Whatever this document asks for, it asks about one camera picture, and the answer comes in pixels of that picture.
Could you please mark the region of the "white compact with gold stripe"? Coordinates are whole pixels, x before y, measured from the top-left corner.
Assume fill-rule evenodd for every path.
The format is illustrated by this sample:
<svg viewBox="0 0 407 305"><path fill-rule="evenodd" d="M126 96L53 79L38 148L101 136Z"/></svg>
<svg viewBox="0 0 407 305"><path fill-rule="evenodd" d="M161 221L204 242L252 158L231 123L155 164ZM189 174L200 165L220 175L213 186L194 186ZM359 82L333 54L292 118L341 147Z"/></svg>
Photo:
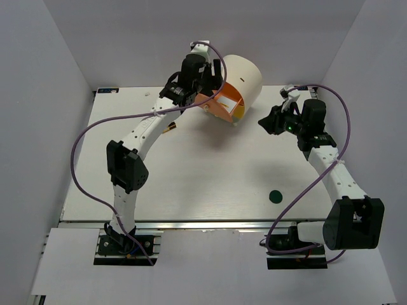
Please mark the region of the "white compact with gold stripe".
<svg viewBox="0 0 407 305"><path fill-rule="evenodd" d="M235 106L237 105L236 101L234 101L228 97L225 97L225 96L220 96L217 99L217 102L218 102L218 104L223 106L225 109L227 109L229 112L232 111L235 108Z"/></svg>

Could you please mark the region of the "orange top drawer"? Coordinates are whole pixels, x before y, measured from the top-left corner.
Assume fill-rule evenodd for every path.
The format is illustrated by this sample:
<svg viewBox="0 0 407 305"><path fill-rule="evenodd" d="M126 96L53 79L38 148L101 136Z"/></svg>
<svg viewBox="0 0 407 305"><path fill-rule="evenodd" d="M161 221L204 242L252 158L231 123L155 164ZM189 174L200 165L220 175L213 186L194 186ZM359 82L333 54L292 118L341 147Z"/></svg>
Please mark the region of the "orange top drawer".
<svg viewBox="0 0 407 305"><path fill-rule="evenodd" d="M225 96L225 97L228 97L228 98L236 101L237 105L235 106L235 108L238 105L245 106L244 105L244 100L243 100L242 95L240 94L240 92L234 86L232 86L231 84L226 83L224 88L222 89L222 91L218 95L216 95L214 98L210 99L208 102L201 104L200 107L204 111L207 111L207 112L213 114L214 116L219 117L219 118L221 118L224 121L227 121L229 123L239 121L239 120L236 120L233 117L233 112L234 112L235 108L232 111L229 112L223 106L218 104L217 99L220 96Z"/></svg>

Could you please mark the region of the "yellow drawer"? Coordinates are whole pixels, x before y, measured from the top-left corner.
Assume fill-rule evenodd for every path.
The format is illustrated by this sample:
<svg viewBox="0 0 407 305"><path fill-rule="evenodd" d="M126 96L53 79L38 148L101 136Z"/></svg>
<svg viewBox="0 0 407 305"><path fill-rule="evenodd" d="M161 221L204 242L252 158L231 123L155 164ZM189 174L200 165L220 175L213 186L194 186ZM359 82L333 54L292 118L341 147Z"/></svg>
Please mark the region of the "yellow drawer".
<svg viewBox="0 0 407 305"><path fill-rule="evenodd" d="M236 120L241 120L244 117L244 114L245 114L245 107L243 105L238 105L233 112L233 117Z"/></svg>

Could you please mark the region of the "dark green round disc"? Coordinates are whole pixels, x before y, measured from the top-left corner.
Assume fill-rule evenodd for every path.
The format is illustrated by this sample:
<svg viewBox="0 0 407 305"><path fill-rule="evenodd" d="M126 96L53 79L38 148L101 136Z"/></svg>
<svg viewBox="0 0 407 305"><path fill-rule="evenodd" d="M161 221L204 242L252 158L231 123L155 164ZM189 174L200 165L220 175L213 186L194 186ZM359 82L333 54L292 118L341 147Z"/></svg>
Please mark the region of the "dark green round disc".
<svg viewBox="0 0 407 305"><path fill-rule="evenodd" d="M283 200L283 195L279 190L272 190L269 193L269 200L273 203L273 204L279 204L282 202Z"/></svg>

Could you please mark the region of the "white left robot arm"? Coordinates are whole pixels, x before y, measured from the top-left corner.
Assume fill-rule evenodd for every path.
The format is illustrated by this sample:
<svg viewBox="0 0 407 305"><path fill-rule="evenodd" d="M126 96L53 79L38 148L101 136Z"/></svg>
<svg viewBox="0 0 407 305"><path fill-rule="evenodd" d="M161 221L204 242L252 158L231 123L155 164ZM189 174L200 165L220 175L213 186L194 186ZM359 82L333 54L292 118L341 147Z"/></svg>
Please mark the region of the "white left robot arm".
<svg viewBox="0 0 407 305"><path fill-rule="evenodd" d="M134 247L134 212L137 193L148 179L144 159L166 127L201 93L210 97L222 84L221 61L209 63L203 55L189 54L181 70L169 77L153 106L153 115L141 122L119 142L107 145L107 170L114 191L114 214L104 230L119 253Z"/></svg>

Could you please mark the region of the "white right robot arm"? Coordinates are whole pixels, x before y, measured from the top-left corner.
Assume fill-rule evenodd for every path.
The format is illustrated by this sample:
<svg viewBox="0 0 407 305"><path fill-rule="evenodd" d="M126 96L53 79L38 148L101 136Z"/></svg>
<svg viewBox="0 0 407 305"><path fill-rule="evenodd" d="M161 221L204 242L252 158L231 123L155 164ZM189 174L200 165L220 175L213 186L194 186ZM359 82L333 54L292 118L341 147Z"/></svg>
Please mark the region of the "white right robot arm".
<svg viewBox="0 0 407 305"><path fill-rule="evenodd" d="M299 222L287 237L288 248L297 254L310 245L330 250L373 249L378 246L385 207L369 197L340 163L336 142L325 131L326 105L307 99L300 114L297 106L275 105L259 125L271 135L288 132L296 136L298 148L329 194L332 208L324 221Z"/></svg>

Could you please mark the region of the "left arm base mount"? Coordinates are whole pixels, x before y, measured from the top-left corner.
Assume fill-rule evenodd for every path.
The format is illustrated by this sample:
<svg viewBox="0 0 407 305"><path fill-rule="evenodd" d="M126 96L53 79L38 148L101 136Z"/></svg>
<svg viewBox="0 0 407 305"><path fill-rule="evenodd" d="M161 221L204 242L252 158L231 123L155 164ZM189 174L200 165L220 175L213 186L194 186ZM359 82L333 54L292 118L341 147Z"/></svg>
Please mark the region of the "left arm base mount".
<svg viewBox="0 0 407 305"><path fill-rule="evenodd" d="M130 239L117 233L107 222L104 232L99 235L93 264L95 266L154 266L160 253L161 236L136 234L136 227Z"/></svg>

